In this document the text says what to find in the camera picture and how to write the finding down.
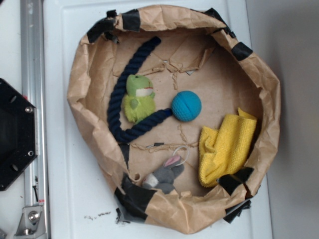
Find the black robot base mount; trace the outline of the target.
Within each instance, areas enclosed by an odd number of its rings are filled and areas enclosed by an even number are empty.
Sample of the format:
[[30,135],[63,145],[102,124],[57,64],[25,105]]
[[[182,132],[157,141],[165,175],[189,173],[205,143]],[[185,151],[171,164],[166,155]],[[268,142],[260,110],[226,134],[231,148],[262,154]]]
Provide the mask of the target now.
[[7,190],[37,156],[35,107],[0,80],[0,190]]

